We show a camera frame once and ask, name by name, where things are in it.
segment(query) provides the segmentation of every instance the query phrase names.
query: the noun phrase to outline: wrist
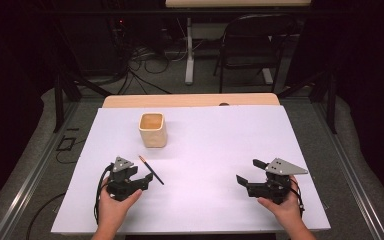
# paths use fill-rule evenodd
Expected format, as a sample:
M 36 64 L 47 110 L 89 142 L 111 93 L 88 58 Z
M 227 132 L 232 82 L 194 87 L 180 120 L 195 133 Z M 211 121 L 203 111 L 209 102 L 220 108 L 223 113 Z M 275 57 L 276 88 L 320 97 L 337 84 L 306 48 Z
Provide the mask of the wrist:
M 112 240 L 115 237 L 117 230 L 107 228 L 107 227 L 99 227 L 93 235 L 93 240 Z

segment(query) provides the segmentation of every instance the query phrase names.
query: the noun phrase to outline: pencil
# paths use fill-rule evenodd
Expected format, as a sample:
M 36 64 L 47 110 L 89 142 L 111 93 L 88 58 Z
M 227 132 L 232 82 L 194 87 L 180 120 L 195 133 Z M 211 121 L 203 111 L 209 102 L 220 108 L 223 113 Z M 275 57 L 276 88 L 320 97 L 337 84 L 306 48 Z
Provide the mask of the pencil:
M 149 166 L 149 164 L 146 162 L 145 158 L 143 158 L 141 155 L 139 155 L 139 158 L 145 164 L 145 166 L 149 169 L 149 171 L 151 171 L 151 173 L 154 174 L 154 176 L 158 179 L 158 181 L 160 181 L 160 183 L 162 185 L 164 185 L 164 183 L 163 183 L 163 181 L 161 181 L 160 177 L 158 177 L 158 175 L 154 172 L 154 170 L 151 168 L 151 166 Z

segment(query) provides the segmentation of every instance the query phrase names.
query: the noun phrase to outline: wooden table edge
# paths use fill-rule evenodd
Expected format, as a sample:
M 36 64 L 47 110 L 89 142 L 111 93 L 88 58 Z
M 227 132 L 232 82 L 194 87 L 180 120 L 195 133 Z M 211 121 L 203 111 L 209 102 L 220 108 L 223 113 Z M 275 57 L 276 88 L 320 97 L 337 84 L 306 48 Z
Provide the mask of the wooden table edge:
M 273 93 L 227 94 L 167 94 L 167 95 L 112 95 L 105 98 L 103 108 L 136 107 L 203 107 L 229 105 L 280 105 Z

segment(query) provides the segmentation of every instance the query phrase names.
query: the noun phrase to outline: white desk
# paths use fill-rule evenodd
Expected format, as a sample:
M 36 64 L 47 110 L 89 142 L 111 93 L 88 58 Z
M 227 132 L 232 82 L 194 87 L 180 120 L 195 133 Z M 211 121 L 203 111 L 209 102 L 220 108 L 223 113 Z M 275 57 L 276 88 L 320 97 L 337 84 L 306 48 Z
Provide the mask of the white desk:
M 144 156 L 164 181 L 149 184 L 139 201 L 130 209 L 120 234 L 194 234 L 256 233 L 281 231 L 274 216 L 247 196 L 236 182 L 236 174 L 250 182 L 264 182 L 265 173 L 252 165 L 258 158 L 271 162 L 275 157 L 307 169 L 301 150 L 284 108 L 274 105 L 212 105 L 197 101 L 197 107 L 135 108 L 129 99 L 125 107 L 99 110 L 69 189 L 52 227 L 53 233 L 92 234 L 96 187 L 104 168 L 116 156 L 139 166 L 132 180 L 149 173 L 138 160 Z M 273 99 L 270 94 L 213 95 L 215 101 L 244 104 L 249 99 Z M 158 96 L 174 105 L 192 95 Z M 168 143 L 162 149 L 143 146 L 138 121 L 143 112 L 162 112 L 166 118 Z M 297 176 L 306 211 L 304 222 L 312 230 L 329 229 L 330 225 L 311 179 L 311 173 Z
M 308 7 L 311 0 L 166 0 L 168 8 L 226 8 L 226 7 Z M 185 84 L 193 83 L 194 56 L 191 18 L 187 19 L 188 59 L 186 65 Z

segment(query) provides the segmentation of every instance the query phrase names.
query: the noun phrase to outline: desk leg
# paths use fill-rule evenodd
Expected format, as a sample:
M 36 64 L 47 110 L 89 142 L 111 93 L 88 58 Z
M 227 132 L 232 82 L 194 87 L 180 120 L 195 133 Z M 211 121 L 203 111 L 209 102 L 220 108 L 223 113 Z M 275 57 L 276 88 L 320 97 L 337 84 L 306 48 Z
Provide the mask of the desk leg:
M 193 83 L 193 49 L 192 49 L 192 23 L 191 19 L 188 18 L 187 23 L 187 41 L 188 41 L 188 60 L 186 65 L 186 77 L 185 77 L 185 84 L 186 85 L 192 85 Z

